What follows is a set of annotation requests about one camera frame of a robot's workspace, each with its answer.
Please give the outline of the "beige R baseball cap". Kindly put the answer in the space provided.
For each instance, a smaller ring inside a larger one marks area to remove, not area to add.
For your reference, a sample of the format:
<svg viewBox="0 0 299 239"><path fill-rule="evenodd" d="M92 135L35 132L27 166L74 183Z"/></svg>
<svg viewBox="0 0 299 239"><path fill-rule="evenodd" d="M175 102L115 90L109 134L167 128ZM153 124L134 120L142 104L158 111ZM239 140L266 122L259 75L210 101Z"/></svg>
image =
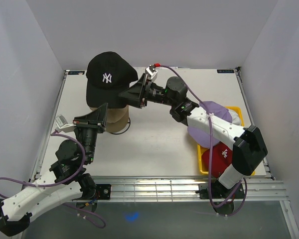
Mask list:
<svg viewBox="0 0 299 239"><path fill-rule="evenodd" d="M118 133L122 131L128 124L129 107L125 106L121 109L107 109L106 116L106 132Z"/></svg>

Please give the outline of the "black NY baseball cap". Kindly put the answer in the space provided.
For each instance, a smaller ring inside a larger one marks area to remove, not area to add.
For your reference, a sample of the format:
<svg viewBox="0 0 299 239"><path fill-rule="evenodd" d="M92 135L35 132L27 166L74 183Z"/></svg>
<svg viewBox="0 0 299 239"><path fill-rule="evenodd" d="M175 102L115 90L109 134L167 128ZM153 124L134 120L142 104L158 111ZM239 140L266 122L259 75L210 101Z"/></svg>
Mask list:
<svg viewBox="0 0 299 239"><path fill-rule="evenodd" d="M108 51L89 62L86 78L86 103L89 107L98 108L107 103L110 109L122 109L127 103L119 94L138 80L138 74L119 54Z"/></svg>

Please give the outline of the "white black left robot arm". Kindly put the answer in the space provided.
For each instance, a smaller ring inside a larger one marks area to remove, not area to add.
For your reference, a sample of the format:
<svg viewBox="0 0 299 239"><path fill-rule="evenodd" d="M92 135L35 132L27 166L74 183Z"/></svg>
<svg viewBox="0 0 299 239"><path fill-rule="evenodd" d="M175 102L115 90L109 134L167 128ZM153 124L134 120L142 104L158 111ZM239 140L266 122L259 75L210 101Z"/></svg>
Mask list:
<svg viewBox="0 0 299 239"><path fill-rule="evenodd" d="M85 166L94 161L97 136L105 132L107 103L68 123L63 115L55 117L51 136L63 137L55 152L57 160L32 183L11 197L0 197L0 231L8 237L26 230L45 212L71 200L93 203L107 199Z"/></svg>

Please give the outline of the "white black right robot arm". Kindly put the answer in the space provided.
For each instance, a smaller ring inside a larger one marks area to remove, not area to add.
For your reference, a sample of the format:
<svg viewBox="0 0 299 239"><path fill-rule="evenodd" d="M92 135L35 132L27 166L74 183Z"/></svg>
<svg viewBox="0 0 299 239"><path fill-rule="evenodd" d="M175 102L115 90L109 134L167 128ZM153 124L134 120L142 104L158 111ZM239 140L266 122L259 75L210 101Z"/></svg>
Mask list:
<svg viewBox="0 0 299 239"><path fill-rule="evenodd" d="M213 116L207 112L206 107L190 100L187 91L187 85L179 76L170 77L163 88L144 73L119 97L135 108L145 107L147 102L168 105L171 107L169 113L175 121L211 133L213 138L224 143L233 153L232 162L211 186L219 197L226 198L236 184L243 177L250 176L267 156L263 136L254 125L246 128Z"/></svg>

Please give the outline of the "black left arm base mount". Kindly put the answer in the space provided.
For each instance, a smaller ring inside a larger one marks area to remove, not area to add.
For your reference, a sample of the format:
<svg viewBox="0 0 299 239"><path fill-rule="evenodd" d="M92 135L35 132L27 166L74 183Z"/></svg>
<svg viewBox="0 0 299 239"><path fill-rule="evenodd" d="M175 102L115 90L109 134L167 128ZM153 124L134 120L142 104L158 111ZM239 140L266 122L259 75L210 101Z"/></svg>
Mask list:
<svg viewBox="0 0 299 239"><path fill-rule="evenodd" d="M88 200L109 200L111 197L111 184L96 184L94 188L85 196Z"/></svg>

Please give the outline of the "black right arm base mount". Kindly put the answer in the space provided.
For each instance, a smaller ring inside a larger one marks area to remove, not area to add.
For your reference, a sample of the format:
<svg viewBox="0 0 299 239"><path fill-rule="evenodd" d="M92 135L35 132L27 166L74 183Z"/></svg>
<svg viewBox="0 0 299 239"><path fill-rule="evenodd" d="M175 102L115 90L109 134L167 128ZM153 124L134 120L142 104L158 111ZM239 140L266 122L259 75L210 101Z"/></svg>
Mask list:
<svg viewBox="0 0 299 239"><path fill-rule="evenodd" d="M195 192L199 195L200 199L209 199L208 185L199 184L198 190ZM234 188L226 189L221 184L211 183L211 195L213 199L226 199ZM233 194L235 199L243 199L245 196L242 184L239 185L238 189Z"/></svg>

